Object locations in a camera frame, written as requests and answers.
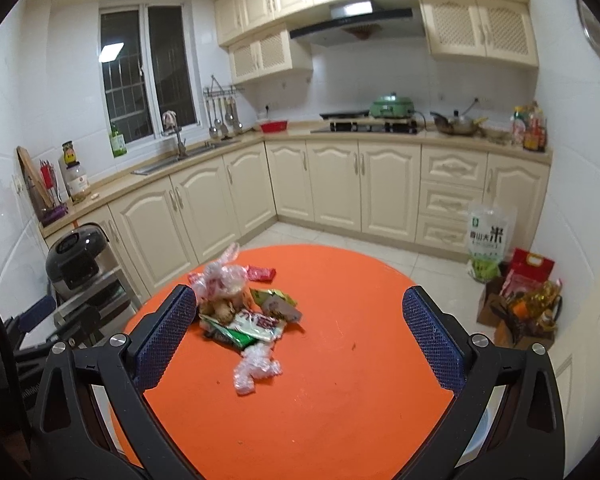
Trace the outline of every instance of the red bowl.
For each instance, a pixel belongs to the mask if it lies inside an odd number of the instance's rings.
[[[278,132],[284,132],[288,121],[271,121],[269,123],[262,123],[260,125],[263,134],[275,134]]]

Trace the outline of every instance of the cardboard box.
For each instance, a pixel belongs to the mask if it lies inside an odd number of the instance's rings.
[[[478,302],[478,317],[476,321],[486,326],[498,326],[501,319],[491,310],[491,305],[504,305],[504,298],[500,296],[500,290],[504,283],[504,277],[498,276],[489,281],[482,291]]]
[[[525,335],[522,337],[520,341],[518,341],[515,345],[513,344],[513,336],[511,335],[511,330],[508,329],[506,323],[504,321],[500,321],[498,327],[496,329],[495,336],[493,337],[493,343],[496,346],[503,346],[504,348],[518,348],[521,350],[526,350],[533,343],[540,343],[547,350],[551,348],[554,344],[554,334],[551,335],[550,338],[544,337],[534,337]]]

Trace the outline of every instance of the stainless steel sink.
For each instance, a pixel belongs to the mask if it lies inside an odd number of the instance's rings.
[[[146,166],[143,166],[142,168],[138,168],[137,170],[133,171],[132,173],[135,175],[142,175],[142,176],[151,175],[152,173],[155,173],[156,171],[160,171],[160,170],[163,170],[164,168],[168,168],[169,166],[171,166],[173,164],[177,164],[178,162],[181,162],[183,160],[187,160],[194,156],[202,155],[203,153],[212,152],[213,150],[221,148],[222,146],[229,146],[231,144],[235,144],[236,142],[240,142],[240,141],[239,140],[223,140],[221,142],[214,142],[214,143],[210,142],[210,143],[206,144],[205,146],[200,146],[198,148],[193,148],[192,150],[188,150],[186,156],[173,155],[173,156],[170,156],[169,158],[165,158],[163,160],[159,160],[158,162],[154,162],[153,164],[147,164]]]

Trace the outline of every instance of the green bottle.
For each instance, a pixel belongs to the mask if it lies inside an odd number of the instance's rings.
[[[113,156],[126,155],[125,136],[120,133],[118,127],[113,123],[111,123],[109,142],[111,143]]]

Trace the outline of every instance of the utensil rack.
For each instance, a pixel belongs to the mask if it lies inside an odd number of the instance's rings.
[[[242,90],[243,90],[243,88],[238,87],[233,84],[229,85],[227,88],[223,88],[222,85],[218,82],[218,79],[216,79],[216,76],[212,75],[211,76],[211,86],[205,86],[202,89],[202,95],[206,99],[211,99],[211,98],[215,98],[215,97],[225,97],[225,96],[237,95]]]

